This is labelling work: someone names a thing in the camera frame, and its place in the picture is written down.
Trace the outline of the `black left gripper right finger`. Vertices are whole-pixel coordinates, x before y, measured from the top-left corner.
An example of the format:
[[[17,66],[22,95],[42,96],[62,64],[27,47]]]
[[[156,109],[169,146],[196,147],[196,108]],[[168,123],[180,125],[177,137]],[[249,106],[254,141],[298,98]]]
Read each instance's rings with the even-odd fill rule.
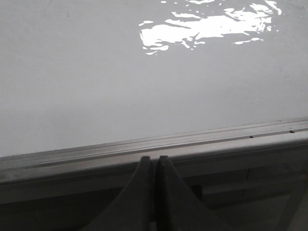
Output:
[[[158,231],[232,230],[193,194],[167,156],[156,165],[155,217]]]

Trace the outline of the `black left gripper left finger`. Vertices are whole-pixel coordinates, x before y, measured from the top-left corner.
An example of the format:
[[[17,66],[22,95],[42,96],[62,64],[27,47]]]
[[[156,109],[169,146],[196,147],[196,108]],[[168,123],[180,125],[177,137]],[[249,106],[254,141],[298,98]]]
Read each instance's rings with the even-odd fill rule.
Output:
[[[148,231],[150,229],[154,169],[143,156],[117,198],[84,231]]]

